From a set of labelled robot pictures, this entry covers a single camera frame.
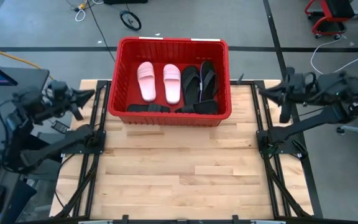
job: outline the gray floor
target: gray floor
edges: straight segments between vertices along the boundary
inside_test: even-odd
[[[82,1],[71,0],[73,4]],[[317,47],[332,41],[316,40],[310,21],[304,15],[307,0],[270,0],[277,34],[282,47]],[[353,2],[358,9],[358,0]],[[97,5],[96,18],[110,46],[128,35],[147,37],[220,38],[229,46],[273,47],[263,0],[150,0],[147,4],[131,4],[143,28],[134,32],[119,20],[119,10]],[[75,22],[75,12],[64,0],[6,0],[0,8],[0,47],[103,47],[89,10],[83,22]],[[358,20],[347,23],[346,39],[325,47],[358,47]],[[8,52],[26,58],[51,71],[76,88],[84,78],[111,78],[114,64],[107,52]],[[283,53],[287,65],[299,72],[312,71],[311,53]],[[280,79],[275,52],[230,51],[231,78]],[[358,53],[317,53],[314,64],[323,72],[332,72],[358,58]],[[27,67],[26,64],[0,56],[0,65]],[[358,62],[347,67],[358,76]],[[299,114],[313,108],[298,107]],[[62,121],[70,123],[70,117]],[[305,132],[319,200],[325,218],[358,220],[358,134],[335,133],[335,125],[324,125]],[[39,183],[38,195],[22,220],[33,220],[35,207],[50,203],[54,182]]]

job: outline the basket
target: basket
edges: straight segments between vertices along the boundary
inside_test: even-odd
[[[184,106],[183,93],[177,105],[165,99],[163,68],[176,65],[180,71],[189,65],[200,69],[204,60],[212,60],[219,89],[214,99],[219,110],[216,115],[175,113]],[[131,104],[147,105],[137,81],[137,68],[143,62],[154,66],[156,99],[153,103],[167,106],[171,113],[127,112]],[[154,37],[126,37],[120,40],[116,67],[112,78],[108,110],[127,124],[159,124],[185,126],[217,126],[231,114],[229,56],[227,43],[217,39],[178,39]]]

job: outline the flip-flop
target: flip-flop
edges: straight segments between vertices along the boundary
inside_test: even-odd
[[[171,110],[166,106],[161,106],[155,103],[149,105],[129,105],[128,112],[165,112],[169,113]]]
[[[217,114],[218,103],[215,100],[206,100],[192,105],[185,105],[175,110],[176,113],[197,113],[197,114]]]
[[[185,105],[200,102],[200,73],[196,66],[190,65],[183,70],[181,88]]]
[[[165,98],[171,105],[180,100],[180,70],[178,67],[168,64],[164,66]]]
[[[154,68],[150,62],[144,62],[137,68],[137,81],[143,100],[146,102],[155,100]]]
[[[200,78],[202,81],[200,102],[204,100],[212,100],[218,90],[218,77],[215,74],[215,68],[212,61],[205,60],[201,64]]]

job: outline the wooden table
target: wooden table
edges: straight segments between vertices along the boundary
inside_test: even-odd
[[[96,82],[82,80],[80,88],[95,88]],[[265,80],[265,85],[278,82]],[[130,219],[272,218],[250,87],[232,86],[231,97],[232,115],[215,128],[128,125],[108,113],[91,218],[121,219],[125,214]],[[74,119],[71,128],[89,123],[92,105],[93,99],[82,111],[85,119]],[[269,105],[274,125],[283,125],[278,123],[280,109],[271,101]],[[264,112],[262,117],[267,129]],[[313,213],[301,162],[289,155],[280,158],[288,190],[305,211]],[[62,167],[56,190],[64,204],[77,188],[82,159],[75,155]],[[276,193],[283,215],[277,188]],[[61,209],[54,198],[50,215]]]

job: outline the black flip-flop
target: black flip-flop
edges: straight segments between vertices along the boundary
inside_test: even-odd
[[[129,105],[127,108],[128,112],[171,112],[170,108],[161,106],[155,103],[149,105]]]
[[[203,82],[200,101],[212,100],[218,90],[218,77],[212,61],[205,60],[201,64],[200,77]]]
[[[187,66],[181,73],[181,89],[185,105],[200,101],[200,75],[196,66]]]
[[[197,114],[217,114],[218,103],[215,100],[206,100],[192,105],[185,105],[177,109],[176,113],[197,113]]]

